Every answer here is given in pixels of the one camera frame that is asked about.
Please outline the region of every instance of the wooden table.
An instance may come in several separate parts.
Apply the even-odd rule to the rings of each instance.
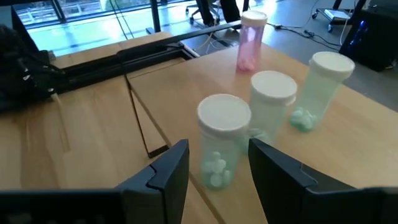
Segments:
[[[59,57],[54,64],[67,67],[169,36],[157,33],[86,50]],[[130,77],[182,61],[171,60]],[[109,188],[134,175],[152,160],[147,157],[133,103],[148,148],[164,144],[141,105],[131,100],[134,96],[124,77],[60,95],[60,99],[61,110],[48,101],[0,116],[0,189]],[[183,223],[216,223],[191,182]]]
[[[202,99],[216,93],[249,99],[251,76],[235,72],[237,51],[222,50],[129,81],[168,144],[190,140],[190,177],[218,221],[265,223],[247,157],[241,158],[227,189],[212,191],[201,184],[196,108]],[[261,56],[259,70],[286,73],[301,89],[307,66],[264,44]],[[398,185],[397,131],[395,111],[342,86],[316,130],[300,133],[286,122],[275,146],[355,187]]]

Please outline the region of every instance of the white cable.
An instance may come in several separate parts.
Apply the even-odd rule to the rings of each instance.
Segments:
[[[218,1],[218,3],[217,3],[217,14],[218,14],[219,9],[220,9],[220,1]],[[200,48],[202,48],[204,45],[206,45],[207,42],[209,42],[209,40],[210,40],[211,37],[213,36],[213,34],[214,34],[214,32],[212,32],[212,33],[209,35],[209,37],[204,41],[203,44],[201,44],[199,47],[197,47],[197,48],[195,48],[195,49],[193,49],[193,50],[194,50],[194,51],[197,51],[198,49],[200,49]]]
[[[224,49],[225,47],[216,47],[216,46],[214,45],[215,42],[220,41],[220,40],[222,40],[222,41],[230,41],[230,42],[232,42],[233,44],[238,44],[238,41],[229,40],[229,39],[218,39],[218,40],[213,40],[213,41],[211,41],[210,44],[207,46],[207,49],[206,49],[206,53],[205,53],[205,54],[208,54],[208,52],[209,52],[209,50],[210,50],[210,46],[212,46],[214,49]]]
[[[344,24],[343,31],[341,31],[341,35],[340,35],[340,45],[341,45],[341,46],[343,45],[343,35],[344,35],[344,31],[346,30],[346,27],[347,27],[347,24],[348,24],[349,19],[351,19],[352,16],[354,15],[355,7],[356,7],[356,1],[354,1],[354,9],[352,9],[352,10],[350,10],[350,11],[348,12],[349,17],[346,19],[346,23]]]

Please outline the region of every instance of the desk leg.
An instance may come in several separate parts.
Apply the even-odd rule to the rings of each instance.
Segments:
[[[152,9],[152,20],[154,21],[155,32],[160,32],[159,10],[156,0],[150,0],[150,8]]]

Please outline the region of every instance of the chair leg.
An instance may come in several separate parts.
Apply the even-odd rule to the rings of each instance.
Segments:
[[[212,12],[217,18],[220,18],[220,15],[217,13],[216,9],[214,9],[213,7],[209,7],[210,12]]]
[[[197,9],[195,12],[192,13],[191,17],[193,17],[195,14],[198,14],[199,12],[199,9]]]

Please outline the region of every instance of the black cable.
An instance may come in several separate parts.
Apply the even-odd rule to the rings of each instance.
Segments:
[[[280,30],[287,30],[287,31],[289,31],[289,32],[293,32],[293,33],[298,34],[298,35],[300,35],[300,36],[302,36],[302,37],[304,37],[304,38],[306,38],[306,39],[310,39],[310,40],[312,40],[312,41],[314,41],[314,42],[316,42],[316,43],[318,43],[318,44],[322,44],[323,46],[325,46],[325,47],[327,47],[327,48],[329,48],[329,49],[338,51],[338,49],[336,49],[336,48],[334,48],[334,47],[330,47],[329,45],[326,45],[326,44],[324,44],[324,43],[322,43],[322,42],[320,42],[320,41],[315,40],[315,39],[313,38],[314,36],[312,36],[312,35],[310,35],[310,34],[306,34],[306,33],[303,34],[303,33],[297,32],[296,30],[286,28],[286,27],[284,27],[284,26],[282,26],[282,27],[280,28]]]
[[[114,12],[114,14],[115,14],[115,16],[116,16],[116,19],[118,20],[118,23],[119,23],[120,28],[121,28],[122,31],[123,31],[124,37],[126,38],[126,40],[128,40],[127,35],[126,35],[126,33],[124,32],[123,26],[122,26],[122,24],[120,23],[120,20],[119,20],[119,17],[118,17],[118,13],[116,12],[116,10],[115,10],[115,8],[114,8],[114,6],[113,6],[112,1],[113,1],[113,0],[109,0],[109,2],[111,3],[111,7],[112,7],[112,9],[113,9],[113,12]]]
[[[120,15],[122,15],[122,18],[123,18],[124,22],[126,23],[127,28],[128,28],[129,31],[130,31],[131,37],[134,38],[134,36],[133,36],[133,34],[132,34],[132,32],[131,32],[130,26],[129,26],[129,24],[128,24],[127,21],[126,21],[126,18],[124,18],[123,12],[122,12],[122,10],[121,10],[120,7],[119,7],[118,2],[115,1],[114,3],[116,4],[116,7],[118,8],[118,10],[119,10],[119,12],[120,12]]]
[[[318,34],[314,34],[314,37],[319,37],[319,38],[321,38],[323,41],[325,41],[326,43],[328,43],[328,44],[330,44],[330,45],[333,45],[333,46],[340,46],[340,44],[334,44],[334,43],[331,43],[331,42],[327,41],[325,38],[319,36]]]
[[[316,0],[315,3],[312,5],[311,11],[310,11],[310,17],[308,17],[308,19],[304,25],[302,25],[302,26],[284,26],[284,27],[288,27],[288,28],[303,28],[303,27],[305,27],[310,22],[311,17],[312,17],[313,8],[317,5],[318,1],[319,0]]]

